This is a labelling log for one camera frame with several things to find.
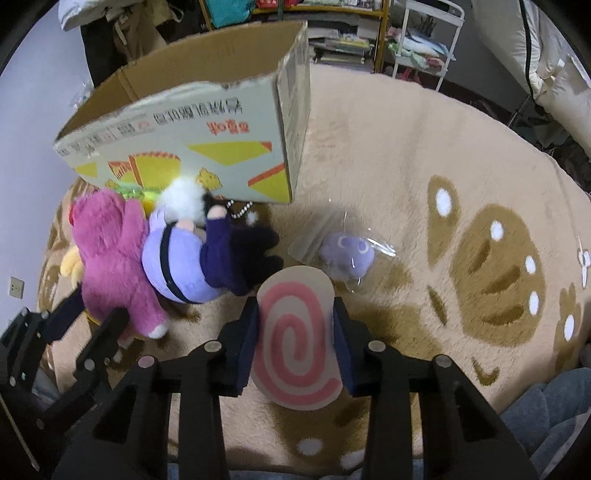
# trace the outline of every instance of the plush toy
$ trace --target plush toy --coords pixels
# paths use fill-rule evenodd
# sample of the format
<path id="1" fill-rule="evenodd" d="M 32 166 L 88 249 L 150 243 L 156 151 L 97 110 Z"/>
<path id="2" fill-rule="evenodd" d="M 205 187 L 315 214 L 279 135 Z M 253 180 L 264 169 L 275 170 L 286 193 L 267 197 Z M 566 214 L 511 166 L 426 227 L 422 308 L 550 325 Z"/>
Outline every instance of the plush toy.
<path id="1" fill-rule="evenodd" d="M 201 185 L 180 178 L 150 215 L 144 271 L 172 301 L 204 303 L 226 290 L 246 295 L 283 267 L 281 257 L 265 255 L 279 243 L 270 227 L 236 226 L 223 205 L 210 202 Z"/>
<path id="2" fill-rule="evenodd" d="M 346 232 L 328 234 L 319 251 L 323 270 L 333 280 L 348 281 L 363 278 L 374 263 L 374 249 L 365 238 Z"/>
<path id="3" fill-rule="evenodd" d="M 142 268 L 148 222 L 140 201 L 126 202 L 102 189 L 79 198 L 70 221 L 84 264 L 82 299 L 88 312 L 101 322 L 114 308 L 124 307 L 140 335 L 164 336 L 168 316 Z"/>
<path id="4" fill-rule="evenodd" d="M 70 277 L 72 288 L 76 288 L 79 283 L 82 283 L 84 264 L 80 258 L 80 252 L 77 246 L 72 245 L 61 260 L 60 275 L 62 277 Z"/>

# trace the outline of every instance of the plastic bag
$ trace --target plastic bag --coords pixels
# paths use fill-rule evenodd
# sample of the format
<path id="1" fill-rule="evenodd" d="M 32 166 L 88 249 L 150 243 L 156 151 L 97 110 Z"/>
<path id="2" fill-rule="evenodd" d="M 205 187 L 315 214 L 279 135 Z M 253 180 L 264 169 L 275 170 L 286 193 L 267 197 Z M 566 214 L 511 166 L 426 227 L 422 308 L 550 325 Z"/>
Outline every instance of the plastic bag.
<path id="1" fill-rule="evenodd" d="M 93 91 L 94 87 L 92 86 L 92 80 L 88 79 L 83 82 L 82 89 L 79 92 L 76 92 L 74 98 L 70 102 L 70 106 L 78 110 L 90 98 Z"/>
<path id="2" fill-rule="evenodd" d="M 324 271 L 351 292 L 371 291 L 380 281 L 378 265 L 393 262 L 392 245 L 352 212 L 332 203 L 316 212 L 293 240 L 288 254 Z"/>

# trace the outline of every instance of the cardboard box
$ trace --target cardboard box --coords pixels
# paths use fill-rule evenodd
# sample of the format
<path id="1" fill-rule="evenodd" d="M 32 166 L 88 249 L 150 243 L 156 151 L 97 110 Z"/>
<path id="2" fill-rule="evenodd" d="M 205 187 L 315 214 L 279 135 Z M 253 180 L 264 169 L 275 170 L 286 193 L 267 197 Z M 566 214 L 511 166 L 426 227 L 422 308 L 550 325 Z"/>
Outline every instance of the cardboard box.
<path id="1" fill-rule="evenodd" d="M 179 175 L 214 195 L 290 202 L 310 113 L 307 24 L 194 35 L 103 82 L 55 149 L 86 181 L 159 192 Z"/>

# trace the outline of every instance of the metal bolt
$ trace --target metal bolt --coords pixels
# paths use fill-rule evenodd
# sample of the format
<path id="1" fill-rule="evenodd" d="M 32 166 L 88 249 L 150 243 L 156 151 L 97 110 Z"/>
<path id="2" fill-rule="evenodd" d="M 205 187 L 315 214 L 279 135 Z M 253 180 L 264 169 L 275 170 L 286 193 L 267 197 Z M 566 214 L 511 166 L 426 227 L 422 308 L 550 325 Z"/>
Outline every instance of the metal bolt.
<path id="1" fill-rule="evenodd" d="M 450 368 L 452 365 L 452 359 L 447 355 L 437 355 L 435 357 L 435 363 L 442 368 Z"/>
<path id="2" fill-rule="evenodd" d="M 142 358 L 138 360 L 138 365 L 140 368 L 150 368 L 156 360 L 151 355 L 144 355 Z"/>
<path id="3" fill-rule="evenodd" d="M 380 353 L 386 350 L 386 344 L 383 343 L 381 340 L 372 340 L 368 343 L 368 348 L 372 352 Z"/>
<path id="4" fill-rule="evenodd" d="M 217 340 L 212 340 L 211 342 L 206 343 L 203 348 L 207 353 L 215 353 L 222 349 L 222 344 Z"/>

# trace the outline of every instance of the white dot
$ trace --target white dot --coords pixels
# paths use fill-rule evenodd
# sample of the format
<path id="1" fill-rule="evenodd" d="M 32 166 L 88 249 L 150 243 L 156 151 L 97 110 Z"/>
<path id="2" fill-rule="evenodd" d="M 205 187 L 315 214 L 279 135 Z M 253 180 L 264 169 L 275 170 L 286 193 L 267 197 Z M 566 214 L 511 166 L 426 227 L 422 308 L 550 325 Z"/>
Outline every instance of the white dot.
<path id="1" fill-rule="evenodd" d="M 527 273 L 533 275 L 535 273 L 535 260 L 532 258 L 531 255 L 525 257 L 525 269 Z"/>
<path id="2" fill-rule="evenodd" d="M 568 342 L 574 333 L 574 317 L 569 315 L 564 323 L 564 339 Z"/>
<path id="3" fill-rule="evenodd" d="M 311 457 L 322 450 L 322 440 L 303 439 L 297 444 L 297 449 L 302 455 Z"/>
<path id="4" fill-rule="evenodd" d="M 437 211 L 442 217 L 446 217 L 452 212 L 452 197 L 445 189 L 439 189 L 435 194 L 435 205 Z"/>
<path id="5" fill-rule="evenodd" d="M 501 225 L 500 222 L 495 220 L 494 222 L 491 223 L 491 238 L 495 242 L 498 242 L 501 238 L 503 238 L 504 233 L 505 232 L 503 231 L 503 226 Z"/>
<path id="6" fill-rule="evenodd" d="M 365 450 L 357 450 L 356 452 L 345 453 L 340 458 L 340 465 L 343 470 L 351 470 L 363 462 L 365 457 Z"/>
<path id="7" fill-rule="evenodd" d="M 248 213 L 246 214 L 246 224 L 248 226 L 253 226 L 257 220 L 258 220 L 258 213 L 253 212 L 252 210 L 249 210 Z"/>
<path id="8" fill-rule="evenodd" d="M 530 313 L 532 315 L 536 315 L 538 313 L 538 308 L 540 307 L 540 299 L 538 298 L 538 293 L 533 291 L 530 293 Z"/>

